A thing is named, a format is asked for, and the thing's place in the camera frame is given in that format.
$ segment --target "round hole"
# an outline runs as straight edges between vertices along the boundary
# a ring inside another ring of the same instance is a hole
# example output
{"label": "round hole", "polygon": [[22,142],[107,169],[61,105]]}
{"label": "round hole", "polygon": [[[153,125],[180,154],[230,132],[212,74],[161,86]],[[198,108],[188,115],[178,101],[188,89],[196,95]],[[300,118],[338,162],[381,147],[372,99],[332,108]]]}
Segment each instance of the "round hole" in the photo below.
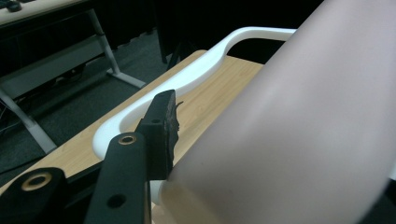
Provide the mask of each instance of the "round hole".
{"label": "round hole", "polygon": [[119,143],[122,145],[130,145],[136,141],[136,137],[132,135],[123,136],[120,138]]}
{"label": "round hole", "polygon": [[123,194],[116,194],[107,200],[107,206],[110,208],[119,208],[126,202],[126,197]]}
{"label": "round hole", "polygon": [[21,186],[24,191],[32,191],[35,189],[41,189],[46,186],[52,179],[52,175],[48,172],[39,173],[29,176]]}

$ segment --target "white curved rail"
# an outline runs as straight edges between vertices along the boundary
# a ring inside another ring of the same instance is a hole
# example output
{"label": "white curved rail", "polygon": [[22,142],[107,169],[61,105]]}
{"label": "white curved rail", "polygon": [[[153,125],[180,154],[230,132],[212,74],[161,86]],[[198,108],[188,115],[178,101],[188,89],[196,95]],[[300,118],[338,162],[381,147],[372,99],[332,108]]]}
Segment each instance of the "white curved rail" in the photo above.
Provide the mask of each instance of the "white curved rail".
{"label": "white curved rail", "polygon": [[175,90],[178,97],[204,82],[220,67],[226,53],[236,43],[250,38],[286,41],[295,31],[269,27],[245,27],[233,31],[189,66],[103,123],[93,137],[94,153],[99,159],[104,159],[110,140],[141,119],[156,94]]}

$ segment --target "black metal bracket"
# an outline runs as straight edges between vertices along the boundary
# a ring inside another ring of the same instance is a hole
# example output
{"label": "black metal bracket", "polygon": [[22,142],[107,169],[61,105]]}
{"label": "black metal bracket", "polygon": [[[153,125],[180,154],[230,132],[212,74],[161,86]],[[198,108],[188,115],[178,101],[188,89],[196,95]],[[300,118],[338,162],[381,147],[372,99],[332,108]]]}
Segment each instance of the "black metal bracket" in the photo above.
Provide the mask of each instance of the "black metal bracket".
{"label": "black metal bracket", "polygon": [[166,179],[178,140],[174,90],[157,94],[135,132],[115,136],[103,161],[65,178],[55,167],[17,178],[0,197],[4,223],[151,223],[150,180]]}

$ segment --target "wooden surface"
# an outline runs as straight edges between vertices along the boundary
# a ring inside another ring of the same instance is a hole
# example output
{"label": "wooden surface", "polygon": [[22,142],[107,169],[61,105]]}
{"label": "wooden surface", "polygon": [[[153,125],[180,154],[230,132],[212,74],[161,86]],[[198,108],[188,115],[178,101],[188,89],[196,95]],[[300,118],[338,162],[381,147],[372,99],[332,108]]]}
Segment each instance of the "wooden surface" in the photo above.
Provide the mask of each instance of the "wooden surface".
{"label": "wooden surface", "polygon": [[[189,58],[149,83],[145,88],[132,95],[95,123],[58,147],[27,171],[40,167],[59,167],[69,177],[99,162],[99,159],[92,151],[92,137],[100,125],[148,91],[163,83],[203,53],[205,53],[204,50],[194,52]],[[177,119],[180,123],[180,130],[178,132],[179,139],[175,146],[175,162],[181,158],[203,131],[227,107],[233,98],[244,89],[261,68],[262,64],[227,56],[221,68],[205,83],[177,98],[177,103],[183,101],[183,104],[177,108]],[[11,182],[0,188],[0,193]]]}

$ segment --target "gray metal leg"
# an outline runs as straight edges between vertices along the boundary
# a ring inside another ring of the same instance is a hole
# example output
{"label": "gray metal leg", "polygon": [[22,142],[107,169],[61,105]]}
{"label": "gray metal leg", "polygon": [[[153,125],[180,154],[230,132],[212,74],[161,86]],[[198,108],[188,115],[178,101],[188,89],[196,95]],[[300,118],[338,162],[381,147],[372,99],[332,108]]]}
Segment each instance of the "gray metal leg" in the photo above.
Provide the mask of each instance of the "gray metal leg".
{"label": "gray metal leg", "polygon": [[56,148],[56,145],[52,142],[50,137],[44,132],[44,130],[35,122],[29,118],[21,108],[15,104],[15,102],[0,88],[0,98],[8,106],[8,108],[14,112],[23,122],[26,129],[41,146],[46,154],[50,153]]}
{"label": "gray metal leg", "polygon": [[102,49],[103,49],[107,59],[110,61],[111,69],[107,70],[107,73],[113,77],[121,79],[122,81],[130,83],[139,89],[143,88],[146,85],[145,82],[143,82],[137,78],[128,76],[120,71],[119,66],[117,65],[116,59],[114,58],[113,51],[111,50],[111,47],[108,44],[106,35],[102,29],[102,26],[100,25],[100,22],[96,16],[95,11],[93,9],[90,9],[88,11],[88,14],[90,15],[90,19],[91,19],[93,28],[95,29],[95,32],[99,39],[99,42],[102,46]]}

